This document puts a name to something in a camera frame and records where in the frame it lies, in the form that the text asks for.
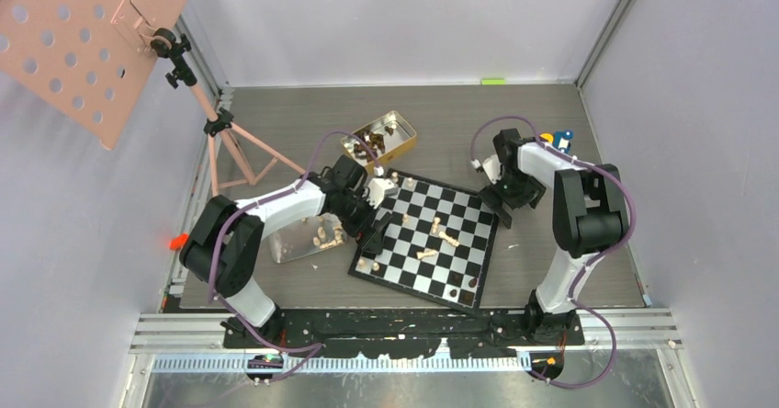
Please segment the light wooden chess king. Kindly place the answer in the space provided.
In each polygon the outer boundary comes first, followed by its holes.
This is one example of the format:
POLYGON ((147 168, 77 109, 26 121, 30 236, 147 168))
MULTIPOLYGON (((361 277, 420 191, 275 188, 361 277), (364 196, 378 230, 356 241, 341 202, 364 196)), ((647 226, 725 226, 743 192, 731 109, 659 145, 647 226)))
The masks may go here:
POLYGON ((446 243, 450 244, 450 245, 451 245, 451 246, 453 246, 453 247, 459 247, 459 246, 460 246, 460 242, 459 242, 459 240, 458 240, 458 239, 456 239, 456 238, 454 238, 454 237, 452 237, 452 236, 448 235, 448 234, 447 234, 446 232, 444 232, 444 231, 441 231, 441 232, 439 232, 439 233, 438 233, 438 237, 439 237, 440 239, 442 239, 443 241, 445 241, 446 243))

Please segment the pink perforated music stand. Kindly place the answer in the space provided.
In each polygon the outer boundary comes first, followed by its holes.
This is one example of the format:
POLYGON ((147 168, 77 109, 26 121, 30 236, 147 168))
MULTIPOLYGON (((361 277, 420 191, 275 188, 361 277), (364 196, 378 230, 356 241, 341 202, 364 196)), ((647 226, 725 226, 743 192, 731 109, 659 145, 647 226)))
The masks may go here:
POLYGON ((263 177, 240 140, 259 139, 216 108, 186 57, 193 45, 175 24, 188 0, 1 0, 1 68, 112 149, 160 60, 172 87, 203 108, 209 159, 223 146, 244 184, 263 177))

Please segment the silver tin lid tray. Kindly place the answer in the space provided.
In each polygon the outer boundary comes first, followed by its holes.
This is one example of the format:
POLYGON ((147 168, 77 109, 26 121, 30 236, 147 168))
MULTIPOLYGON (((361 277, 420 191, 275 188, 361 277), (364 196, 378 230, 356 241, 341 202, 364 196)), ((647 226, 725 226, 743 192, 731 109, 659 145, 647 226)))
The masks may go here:
POLYGON ((345 244, 349 240, 340 220, 325 213, 304 218, 270 235, 271 258, 285 264, 345 244))

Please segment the orange clip on rail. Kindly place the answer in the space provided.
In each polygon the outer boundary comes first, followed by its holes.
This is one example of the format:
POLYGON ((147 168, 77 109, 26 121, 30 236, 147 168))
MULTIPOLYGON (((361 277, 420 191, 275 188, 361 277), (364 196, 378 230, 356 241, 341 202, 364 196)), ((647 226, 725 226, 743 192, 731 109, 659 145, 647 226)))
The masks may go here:
POLYGON ((168 244, 168 247, 171 251, 178 251, 181 250, 187 243, 189 238, 189 235, 185 232, 180 233, 176 237, 174 237, 168 244))

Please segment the black white chessboard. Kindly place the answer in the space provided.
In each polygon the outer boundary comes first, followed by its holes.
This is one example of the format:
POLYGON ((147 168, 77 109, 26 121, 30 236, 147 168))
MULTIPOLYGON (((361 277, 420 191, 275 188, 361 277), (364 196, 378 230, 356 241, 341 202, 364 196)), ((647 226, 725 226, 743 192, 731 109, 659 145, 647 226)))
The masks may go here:
POLYGON ((391 212, 392 220, 380 255, 355 253, 348 269, 350 276, 413 295, 423 300, 466 313, 480 309, 481 298, 499 226, 497 216, 481 201, 477 192, 400 171, 399 193, 381 204, 378 215, 391 212), (440 232, 456 238, 453 247, 431 234, 435 216, 441 218, 440 232), (423 260, 416 253, 438 251, 423 260), (380 264, 379 271, 360 272, 357 262, 365 258, 380 264), (478 280, 476 288, 469 281, 478 280), (448 292, 457 290, 450 298, 448 292), (458 302, 462 290, 475 295, 473 305, 458 302))

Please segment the yellow round toy block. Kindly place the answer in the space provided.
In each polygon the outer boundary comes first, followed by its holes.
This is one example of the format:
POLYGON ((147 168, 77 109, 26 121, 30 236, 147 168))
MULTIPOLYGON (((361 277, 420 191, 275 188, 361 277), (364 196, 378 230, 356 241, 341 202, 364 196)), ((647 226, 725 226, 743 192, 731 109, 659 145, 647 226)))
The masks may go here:
POLYGON ((551 134, 551 133, 541 133, 539 135, 539 139, 542 142, 546 142, 546 143, 549 143, 549 144, 553 144, 554 140, 555 140, 554 135, 551 134))

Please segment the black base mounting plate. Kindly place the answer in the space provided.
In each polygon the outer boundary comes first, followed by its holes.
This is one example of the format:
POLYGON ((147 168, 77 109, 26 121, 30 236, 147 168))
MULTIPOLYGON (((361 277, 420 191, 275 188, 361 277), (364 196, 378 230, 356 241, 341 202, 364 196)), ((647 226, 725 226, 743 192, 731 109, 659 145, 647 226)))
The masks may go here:
POLYGON ((448 309, 288 309, 261 337, 305 357, 369 359, 429 358, 439 348, 453 357, 508 357, 512 347, 555 350, 582 346, 580 319, 557 328, 531 330, 520 310, 485 309, 472 314, 448 309))

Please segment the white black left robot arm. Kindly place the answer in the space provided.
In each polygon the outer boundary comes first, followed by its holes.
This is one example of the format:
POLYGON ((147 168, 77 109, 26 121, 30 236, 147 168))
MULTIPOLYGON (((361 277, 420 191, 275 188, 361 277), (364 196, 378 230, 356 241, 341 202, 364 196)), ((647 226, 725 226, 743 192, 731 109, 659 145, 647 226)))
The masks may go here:
POLYGON ((363 165, 342 155, 321 172, 260 197, 217 195, 200 212, 178 261, 247 322, 251 340, 270 347, 280 339, 282 324, 277 304, 254 279, 261 242, 295 221, 330 214, 361 251, 378 255, 390 221, 378 210, 398 189, 382 169, 370 177, 363 165))

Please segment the gold tin with dark pieces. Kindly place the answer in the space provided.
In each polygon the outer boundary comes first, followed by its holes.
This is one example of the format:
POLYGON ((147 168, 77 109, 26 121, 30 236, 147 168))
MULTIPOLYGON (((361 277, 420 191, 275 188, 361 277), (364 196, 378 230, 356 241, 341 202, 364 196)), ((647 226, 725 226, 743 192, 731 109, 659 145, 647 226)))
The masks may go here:
POLYGON ((379 163, 387 167, 396 157, 407 153, 418 140, 418 133, 411 123, 397 110, 392 110, 372 120, 354 135, 367 146, 352 136, 344 136, 341 146, 344 154, 363 165, 368 172, 374 169, 374 161, 368 154, 371 151, 379 163))

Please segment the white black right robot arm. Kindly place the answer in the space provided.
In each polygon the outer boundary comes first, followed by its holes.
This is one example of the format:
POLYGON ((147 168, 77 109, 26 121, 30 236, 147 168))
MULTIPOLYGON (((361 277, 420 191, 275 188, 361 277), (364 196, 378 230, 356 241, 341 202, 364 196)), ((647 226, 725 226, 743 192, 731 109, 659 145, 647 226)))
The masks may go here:
POLYGON ((545 278, 531 292, 520 325, 527 337, 547 344, 569 328, 579 294, 605 252, 624 242, 629 231, 626 198, 618 169, 591 164, 556 150, 518 130, 501 130, 494 154, 470 158, 488 184, 479 196, 505 228, 512 211, 536 208, 552 196, 552 232, 557 249, 545 278))

